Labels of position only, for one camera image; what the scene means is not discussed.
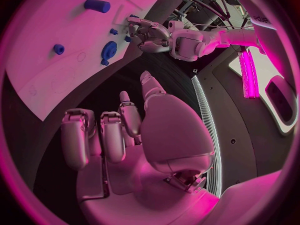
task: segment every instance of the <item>dark floor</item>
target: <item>dark floor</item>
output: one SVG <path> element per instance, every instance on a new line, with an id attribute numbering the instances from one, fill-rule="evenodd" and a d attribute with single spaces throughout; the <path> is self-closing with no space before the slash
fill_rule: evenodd
<path id="1" fill-rule="evenodd" d="M 144 118 L 140 75 L 145 70 L 160 82 L 167 93 L 186 102 L 200 116 L 191 79 L 163 53 L 144 53 L 97 87 L 78 107 L 93 110 L 95 118 L 99 120 L 102 112 L 118 110 L 119 93 L 125 90 Z M 76 177 L 77 172 L 67 167 L 64 161 L 59 130 L 41 160 L 33 191 L 51 211 L 67 223 L 83 225 L 87 222 L 76 199 Z"/>

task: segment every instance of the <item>blue plastic part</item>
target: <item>blue plastic part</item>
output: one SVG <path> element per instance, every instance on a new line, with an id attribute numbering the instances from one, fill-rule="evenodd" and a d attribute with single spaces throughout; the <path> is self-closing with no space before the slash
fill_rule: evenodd
<path id="1" fill-rule="evenodd" d="M 109 63 L 109 61 L 102 59 L 101 64 L 104 66 L 108 66 L 110 63 Z"/>
<path id="2" fill-rule="evenodd" d="M 130 43 L 133 39 L 130 36 L 126 36 L 124 39 L 127 43 Z"/>
<path id="3" fill-rule="evenodd" d="M 102 49 L 101 56 L 103 60 L 108 60 L 116 55 L 117 44 L 114 41 L 109 41 Z"/>
<path id="4" fill-rule="evenodd" d="M 113 35 L 117 35 L 118 34 L 118 31 L 117 30 L 115 30 L 115 29 L 111 29 L 110 31 L 109 31 L 111 34 L 113 34 Z"/>
<path id="5" fill-rule="evenodd" d="M 54 49 L 54 52 L 58 55 L 63 54 L 65 51 L 65 47 L 61 44 L 55 44 L 53 49 Z"/>
<path id="6" fill-rule="evenodd" d="M 84 3 L 84 8 L 105 14 L 111 9 L 111 4 L 108 1 L 86 0 Z"/>

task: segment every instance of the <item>small blue piece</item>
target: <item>small blue piece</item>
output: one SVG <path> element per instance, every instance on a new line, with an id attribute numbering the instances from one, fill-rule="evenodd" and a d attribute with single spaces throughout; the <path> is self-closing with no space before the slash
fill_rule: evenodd
<path id="1" fill-rule="evenodd" d="M 111 4 L 108 1 L 86 0 L 84 3 L 84 8 L 105 14 L 111 9 Z"/>
<path id="2" fill-rule="evenodd" d="M 118 31 L 117 30 L 115 30 L 115 29 L 111 29 L 110 31 L 109 31 L 111 34 L 113 34 L 113 35 L 117 35 L 118 34 Z"/>
<path id="3" fill-rule="evenodd" d="M 110 63 L 109 61 L 102 59 L 101 64 L 104 66 L 108 66 Z"/>
<path id="4" fill-rule="evenodd" d="M 126 36 L 124 39 L 127 43 L 130 43 L 132 41 L 132 38 L 130 36 Z"/>
<path id="5" fill-rule="evenodd" d="M 53 49 L 54 49 L 54 52 L 58 55 L 63 54 L 65 51 L 65 47 L 61 44 L 55 44 Z"/>
<path id="6" fill-rule="evenodd" d="M 117 44 L 114 41 L 109 41 L 102 49 L 101 56 L 103 60 L 101 61 L 101 64 L 107 66 L 109 64 L 108 59 L 116 55 L 116 52 Z"/>

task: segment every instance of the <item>robotic arm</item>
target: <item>robotic arm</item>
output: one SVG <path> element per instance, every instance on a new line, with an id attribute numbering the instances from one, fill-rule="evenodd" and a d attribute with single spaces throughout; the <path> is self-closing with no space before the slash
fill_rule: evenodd
<path id="1" fill-rule="evenodd" d="M 254 30 L 217 27 L 211 31 L 196 31 L 184 29 L 182 21 L 170 21 L 166 29 L 157 22 L 137 17 L 128 17 L 128 21 L 130 36 L 140 38 L 138 47 L 143 52 L 169 51 L 172 57 L 187 62 L 196 61 L 212 53 L 215 48 L 227 48 L 230 45 L 254 46 L 264 54 Z"/>

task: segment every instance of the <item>robotic hand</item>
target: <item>robotic hand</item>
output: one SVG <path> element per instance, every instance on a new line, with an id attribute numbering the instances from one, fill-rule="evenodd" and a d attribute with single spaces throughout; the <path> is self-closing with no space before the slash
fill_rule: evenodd
<path id="1" fill-rule="evenodd" d="M 217 27 L 211 31 L 195 31 L 184 29 L 182 21 L 173 20 L 166 29 L 157 22 L 137 17 L 128 17 L 128 22 L 130 36 L 140 38 L 140 50 L 148 53 L 169 51 L 175 59 L 187 62 L 196 61 L 212 53 L 215 48 L 227 48 L 230 45 L 254 46 L 262 54 L 265 53 L 254 30 Z"/>

